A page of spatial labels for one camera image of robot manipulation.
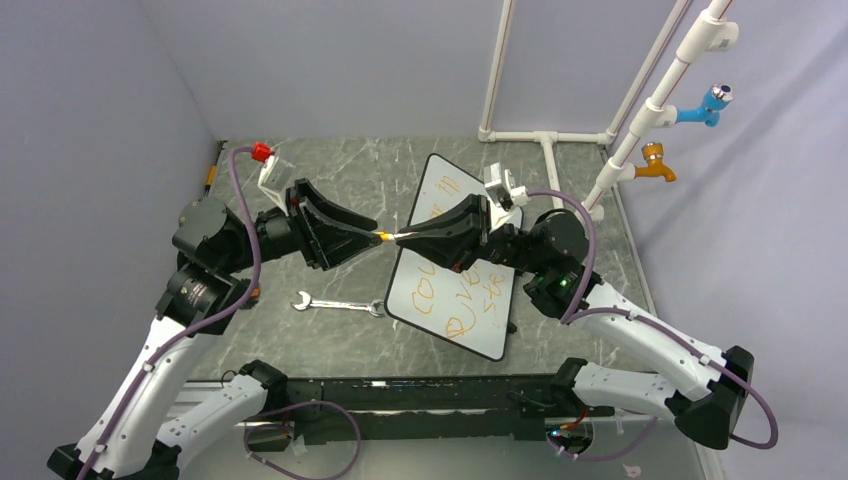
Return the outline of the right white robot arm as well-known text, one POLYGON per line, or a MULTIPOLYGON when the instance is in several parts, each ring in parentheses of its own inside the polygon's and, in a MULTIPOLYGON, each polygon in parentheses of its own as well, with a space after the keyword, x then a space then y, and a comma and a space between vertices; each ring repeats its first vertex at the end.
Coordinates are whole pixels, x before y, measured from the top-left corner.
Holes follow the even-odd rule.
POLYGON ((753 355, 740 346, 711 347, 627 300, 589 269, 589 235, 573 213, 549 210, 527 230, 494 226, 485 197, 470 194, 441 215, 400 229, 398 244, 455 273, 478 261, 526 273, 531 278, 522 289, 543 316, 605 337, 651 369, 613 370, 568 358, 549 383, 560 413, 615 407, 670 420, 684 436, 714 450, 736 440, 753 355))

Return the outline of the black-framed whiteboard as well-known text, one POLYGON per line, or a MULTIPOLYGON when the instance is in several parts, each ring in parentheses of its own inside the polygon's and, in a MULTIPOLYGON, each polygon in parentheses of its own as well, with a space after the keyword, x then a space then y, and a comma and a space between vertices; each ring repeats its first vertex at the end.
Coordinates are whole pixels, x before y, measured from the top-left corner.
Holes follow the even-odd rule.
MULTIPOLYGON (((409 222, 445 213, 483 183, 444 157, 428 156, 409 222)), ((408 249, 398 253, 385 298, 387 314, 490 361, 505 356, 516 273, 478 260, 455 273, 408 249)))

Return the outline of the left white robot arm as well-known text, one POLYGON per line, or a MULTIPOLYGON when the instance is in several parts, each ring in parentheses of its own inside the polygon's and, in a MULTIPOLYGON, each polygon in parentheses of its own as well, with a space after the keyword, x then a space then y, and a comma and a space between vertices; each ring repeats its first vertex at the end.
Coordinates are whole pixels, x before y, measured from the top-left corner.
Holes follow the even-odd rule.
POLYGON ((168 413, 196 364, 254 295, 261 266, 301 253, 330 269, 384 240, 374 220, 336 205, 305 179, 280 207, 252 217, 206 197, 187 205, 172 242, 178 266, 159 299, 138 358, 108 407, 48 468, 63 479, 175 479, 236 423, 279 417, 287 376, 255 360, 218 393, 174 420, 168 413))

